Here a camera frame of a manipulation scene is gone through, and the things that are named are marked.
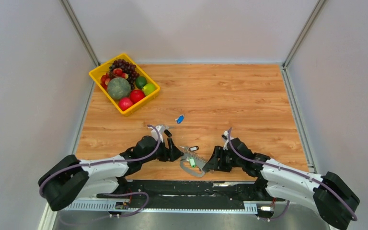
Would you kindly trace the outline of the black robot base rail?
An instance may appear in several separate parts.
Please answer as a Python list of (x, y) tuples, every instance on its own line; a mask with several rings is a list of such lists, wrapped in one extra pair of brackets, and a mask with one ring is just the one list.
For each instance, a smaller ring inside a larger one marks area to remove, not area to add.
[(254, 182), (133, 180), (120, 185), (123, 195), (140, 207), (149, 197), (147, 208), (241, 209), (245, 201), (271, 205), (271, 197)]

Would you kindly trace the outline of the silver key with blue tag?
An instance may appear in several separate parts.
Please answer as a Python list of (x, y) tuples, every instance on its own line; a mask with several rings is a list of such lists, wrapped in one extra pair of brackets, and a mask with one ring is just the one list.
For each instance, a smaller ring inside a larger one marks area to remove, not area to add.
[(180, 115), (177, 119), (175, 119), (177, 124), (181, 124), (184, 120), (184, 115)]

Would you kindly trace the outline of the silver keyring bunch with keys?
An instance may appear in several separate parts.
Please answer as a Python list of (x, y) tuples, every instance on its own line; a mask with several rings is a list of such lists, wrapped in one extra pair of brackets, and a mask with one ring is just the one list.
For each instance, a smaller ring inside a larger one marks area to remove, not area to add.
[(205, 167), (208, 161), (196, 153), (199, 150), (199, 146), (180, 146), (180, 148), (183, 153), (180, 160), (180, 167), (186, 173), (201, 178), (211, 171)]

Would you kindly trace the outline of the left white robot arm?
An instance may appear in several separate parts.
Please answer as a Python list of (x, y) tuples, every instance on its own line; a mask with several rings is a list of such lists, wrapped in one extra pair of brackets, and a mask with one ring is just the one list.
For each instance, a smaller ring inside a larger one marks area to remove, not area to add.
[(39, 193), (53, 211), (97, 194), (123, 198), (127, 194), (126, 176), (149, 161), (175, 161), (182, 156), (172, 138), (164, 143), (151, 136), (144, 136), (134, 147), (108, 159), (87, 161), (67, 155), (38, 180)]

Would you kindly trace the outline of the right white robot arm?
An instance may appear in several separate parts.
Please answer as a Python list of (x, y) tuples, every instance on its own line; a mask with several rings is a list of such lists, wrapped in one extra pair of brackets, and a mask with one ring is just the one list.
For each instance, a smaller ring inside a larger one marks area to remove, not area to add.
[(357, 220), (355, 211), (360, 199), (333, 172), (321, 175), (297, 170), (252, 152), (238, 138), (226, 139), (223, 146), (215, 146), (202, 170), (230, 172), (234, 167), (256, 178), (254, 193), (261, 200), (271, 196), (305, 206), (339, 230), (346, 230), (351, 221)]

